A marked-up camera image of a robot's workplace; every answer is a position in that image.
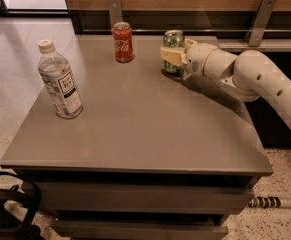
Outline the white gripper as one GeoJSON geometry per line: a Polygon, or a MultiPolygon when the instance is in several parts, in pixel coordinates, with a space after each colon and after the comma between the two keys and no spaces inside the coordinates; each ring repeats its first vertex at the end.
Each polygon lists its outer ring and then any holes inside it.
{"type": "Polygon", "coordinates": [[[184,81],[191,77],[213,79],[218,84],[229,84],[233,78],[234,63],[237,55],[220,48],[185,39],[184,48],[161,47],[160,56],[163,60],[183,69],[184,81]]]}

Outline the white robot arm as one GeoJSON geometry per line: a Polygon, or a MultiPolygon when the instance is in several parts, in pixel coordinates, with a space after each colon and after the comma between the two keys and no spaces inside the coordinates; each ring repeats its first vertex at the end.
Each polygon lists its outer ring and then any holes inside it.
{"type": "Polygon", "coordinates": [[[238,101],[264,98],[291,130],[291,80],[263,53],[246,50],[234,55],[187,39],[183,47],[162,47],[160,56],[182,68],[186,76],[213,81],[238,101]]]}

